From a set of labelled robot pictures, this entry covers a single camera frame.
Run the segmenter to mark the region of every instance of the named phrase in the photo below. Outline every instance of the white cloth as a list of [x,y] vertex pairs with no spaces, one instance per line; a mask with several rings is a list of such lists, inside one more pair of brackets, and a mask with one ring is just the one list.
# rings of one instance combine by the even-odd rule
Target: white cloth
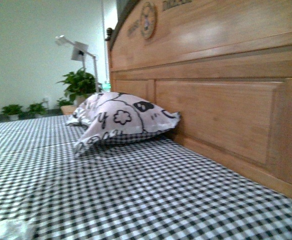
[[35,226],[23,220],[7,219],[0,221],[0,240],[31,240]]

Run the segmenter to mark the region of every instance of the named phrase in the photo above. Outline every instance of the pillowcase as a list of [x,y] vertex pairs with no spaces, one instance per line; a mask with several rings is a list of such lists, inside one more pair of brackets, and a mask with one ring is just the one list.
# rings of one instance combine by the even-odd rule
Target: pillowcase
[[123,144],[154,137],[176,127],[180,114],[169,113],[140,97],[118,92],[87,98],[67,121],[87,130],[75,144],[75,153],[97,142]]

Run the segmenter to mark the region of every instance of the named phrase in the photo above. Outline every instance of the wooden headboard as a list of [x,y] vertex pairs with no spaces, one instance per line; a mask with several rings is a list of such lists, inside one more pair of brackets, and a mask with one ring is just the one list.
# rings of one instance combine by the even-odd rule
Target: wooden headboard
[[292,0],[131,0],[108,51],[112,91],[181,112],[176,142],[292,198]]

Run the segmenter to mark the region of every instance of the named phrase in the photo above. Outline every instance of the green plant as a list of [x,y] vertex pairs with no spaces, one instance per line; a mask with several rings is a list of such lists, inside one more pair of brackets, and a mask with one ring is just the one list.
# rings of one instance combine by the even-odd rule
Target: green plant
[[30,114],[44,115],[47,113],[47,109],[43,106],[43,102],[30,104],[28,107]]
[[65,96],[69,96],[70,101],[74,101],[76,96],[87,98],[87,94],[96,92],[95,77],[91,73],[86,72],[83,67],[77,72],[71,71],[63,75],[63,77],[66,77],[66,79],[57,83],[68,84],[68,87],[65,89]]
[[68,106],[68,105],[73,105],[74,104],[73,101],[64,99],[63,97],[59,98],[59,100],[57,100],[57,102],[58,102],[58,106],[59,107]]
[[2,113],[5,115],[19,115],[22,114],[22,106],[18,104],[10,104],[2,108]]

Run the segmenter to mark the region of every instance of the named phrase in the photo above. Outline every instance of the checkered mattress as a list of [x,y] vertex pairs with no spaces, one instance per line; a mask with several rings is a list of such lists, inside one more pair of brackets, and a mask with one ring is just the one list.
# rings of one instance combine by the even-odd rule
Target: checkered mattress
[[164,137],[73,155],[66,119],[0,123],[0,221],[38,240],[292,240],[291,199]]

